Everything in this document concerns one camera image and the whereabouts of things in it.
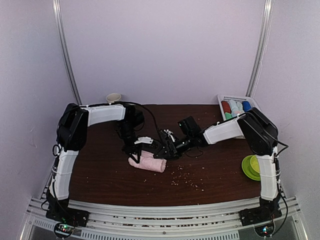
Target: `metal pole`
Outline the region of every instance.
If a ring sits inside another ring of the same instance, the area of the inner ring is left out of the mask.
[[[260,37],[258,42],[258,48],[256,51],[256,56],[253,64],[253,69],[250,77],[250,82],[248,89],[246,91],[247,97],[254,97],[259,74],[261,71],[261,62],[264,55],[264,51],[266,48],[268,36],[269,36],[269,29],[270,29],[270,23],[271,23],[271,13],[272,13],[272,7],[274,4],[274,0],[265,0],[264,4],[264,13],[262,17],[262,23],[261,23],[261,31],[260,31]]]
[[[71,66],[71,62],[70,62],[68,48],[67,48],[66,36],[65,36],[64,25],[63,25],[61,9],[60,9],[60,0],[53,0],[53,11],[54,11],[56,26],[58,28],[58,33],[60,36],[60,43],[61,43],[61,47],[62,47],[65,69],[66,69],[66,72],[67,72],[67,75],[69,78],[71,89],[72,89],[72,92],[73,92],[73,95],[75,97],[77,104],[82,105],[79,91],[77,88],[77,84],[75,81],[74,72],[72,70],[72,66]]]

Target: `white plastic basket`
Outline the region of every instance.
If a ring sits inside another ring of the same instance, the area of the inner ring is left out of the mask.
[[[257,102],[253,98],[248,97],[248,96],[227,96],[227,95],[219,94],[217,97],[218,97],[218,102],[219,102],[219,106],[220,106],[220,110],[221,110],[223,121],[225,121],[227,119],[226,119],[226,116],[225,116],[224,109],[222,108],[222,104],[221,104],[222,101],[227,101],[228,102],[230,100],[235,100],[236,102],[240,102],[240,103],[242,103],[244,101],[248,101],[250,103],[251,107],[255,107],[255,108],[257,108],[258,110],[261,111],[261,109],[258,106]]]

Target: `brown wooden table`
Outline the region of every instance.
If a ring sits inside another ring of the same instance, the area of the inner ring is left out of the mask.
[[[222,121],[218,105],[147,105],[159,128],[183,134],[178,121],[193,116],[201,128]],[[145,126],[137,134],[157,139],[154,123],[144,112]],[[168,161],[164,173],[134,168],[121,151],[115,123],[90,126],[70,181],[70,199],[122,206],[185,206],[212,204],[260,195],[260,182],[242,171],[242,159],[252,154],[243,139],[229,139],[201,148],[203,155]],[[196,156],[193,149],[188,154]]]

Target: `pink towel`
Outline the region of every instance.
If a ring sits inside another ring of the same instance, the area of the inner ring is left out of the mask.
[[[136,163],[129,157],[129,164],[137,169],[149,170],[158,173],[163,173],[166,168],[167,160],[154,158],[154,154],[148,151],[142,151],[140,163]]]

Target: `white cup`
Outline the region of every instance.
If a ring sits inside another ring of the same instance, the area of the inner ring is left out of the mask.
[[[112,104],[117,101],[121,101],[121,94],[120,93],[111,93],[105,97],[105,100],[108,104]]]

